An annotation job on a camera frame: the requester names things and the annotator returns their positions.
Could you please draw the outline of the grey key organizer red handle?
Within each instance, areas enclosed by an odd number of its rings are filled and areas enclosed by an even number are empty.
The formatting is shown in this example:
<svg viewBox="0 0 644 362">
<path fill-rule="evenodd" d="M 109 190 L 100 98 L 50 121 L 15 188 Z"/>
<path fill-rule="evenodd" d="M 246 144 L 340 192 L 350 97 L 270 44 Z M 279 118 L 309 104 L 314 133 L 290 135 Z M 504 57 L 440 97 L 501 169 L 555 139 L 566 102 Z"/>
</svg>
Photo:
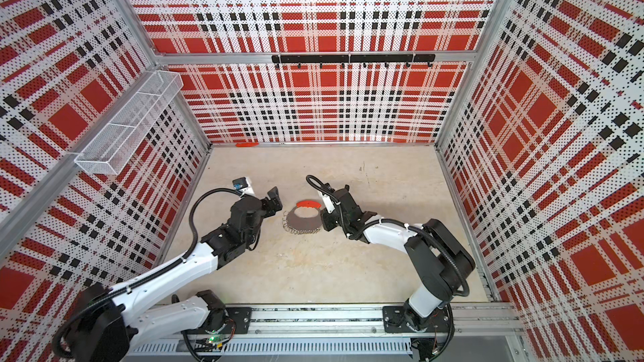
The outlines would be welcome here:
<svg viewBox="0 0 644 362">
<path fill-rule="evenodd" d="M 293 209 L 284 213 L 283 229 L 293 235 L 312 235 L 322 228 L 321 211 L 318 200 L 303 199 Z"/>
</svg>

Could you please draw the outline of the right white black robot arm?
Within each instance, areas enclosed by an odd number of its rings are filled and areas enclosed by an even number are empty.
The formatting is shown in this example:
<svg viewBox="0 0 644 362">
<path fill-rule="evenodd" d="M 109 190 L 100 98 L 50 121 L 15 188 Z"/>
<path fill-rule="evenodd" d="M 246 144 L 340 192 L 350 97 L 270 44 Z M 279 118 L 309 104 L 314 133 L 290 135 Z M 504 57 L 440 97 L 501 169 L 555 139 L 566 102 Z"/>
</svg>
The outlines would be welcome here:
<svg viewBox="0 0 644 362">
<path fill-rule="evenodd" d="M 470 295 L 467 278 L 476 270 L 476 263 L 441 221 L 412 225 L 385 218 L 363 211 L 349 186 L 333 189 L 311 174 L 306 182 L 325 204 L 322 223 L 326 231 L 340 228 L 350 241 L 386 246 L 409 257 L 421 285 L 405 301 L 402 317 L 392 322 L 394 326 L 422 333 L 441 314 L 451 320 L 449 305 L 454 298 Z"/>
</svg>

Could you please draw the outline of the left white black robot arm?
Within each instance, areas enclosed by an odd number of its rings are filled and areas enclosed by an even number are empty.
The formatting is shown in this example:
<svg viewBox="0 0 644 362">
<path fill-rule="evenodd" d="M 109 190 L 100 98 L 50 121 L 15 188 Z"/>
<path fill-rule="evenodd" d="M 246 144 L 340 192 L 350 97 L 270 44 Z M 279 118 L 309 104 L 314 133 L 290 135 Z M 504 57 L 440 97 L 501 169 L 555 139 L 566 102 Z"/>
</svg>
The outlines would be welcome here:
<svg viewBox="0 0 644 362">
<path fill-rule="evenodd" d="M 187 284 L 254 250 L 263 221 L 283 209 L 278 188 L 258 199 L 239 180 L 235 184 L 231 193 L 238 200 L 230 218 L 205 236 L 194 235 L 184 254 L 126 282 L 94 284 L 83 291 L 51 341 L 53 353 L 74 361 L 120 361 L 129 351 L 167 335 L 203 330 L 212 340 L 187 348 L 196 360 L 209 361 L 209 355 L 199 353 L 219 349 L 234 335 L 246 333 L 248 318 L 229 313 L 213 291 L 200 291 L 184 301 L 176 297 Z"/>
</svg>

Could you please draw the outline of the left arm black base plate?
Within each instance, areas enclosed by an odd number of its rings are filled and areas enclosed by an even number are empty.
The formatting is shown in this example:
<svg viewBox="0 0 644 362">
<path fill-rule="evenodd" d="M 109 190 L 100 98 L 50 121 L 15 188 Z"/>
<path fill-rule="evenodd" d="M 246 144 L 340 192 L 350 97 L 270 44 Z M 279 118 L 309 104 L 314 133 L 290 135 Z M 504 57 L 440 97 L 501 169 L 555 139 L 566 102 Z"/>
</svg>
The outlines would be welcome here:
<svg viewBox="0 0 644 362">
<path fill-rule="evenodd" d="M 211 311 L 204 323 L 187 330 L 188 335 L 245 335 L 251 322 L 252 309 L 248 307 L 227 307 L 226 310 Z"/>
</svg>

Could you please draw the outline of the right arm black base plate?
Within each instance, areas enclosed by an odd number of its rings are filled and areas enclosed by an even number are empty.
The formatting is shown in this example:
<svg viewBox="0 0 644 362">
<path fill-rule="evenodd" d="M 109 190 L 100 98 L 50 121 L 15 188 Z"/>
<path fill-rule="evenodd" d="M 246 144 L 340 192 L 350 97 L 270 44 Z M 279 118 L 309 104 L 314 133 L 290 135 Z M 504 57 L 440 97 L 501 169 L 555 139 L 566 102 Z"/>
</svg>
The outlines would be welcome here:
<svg viewBox="0 0 644 362">
<path fill-rule="evenodd" d="M 427 317 L 422 317 L 407 304 L 386 306 L 382 308 L 382 320 L 385 332 L 389 334 L 447 334 L 453 328 L 453 318 L 446 308 L 436 308 Z"/>
</svg>

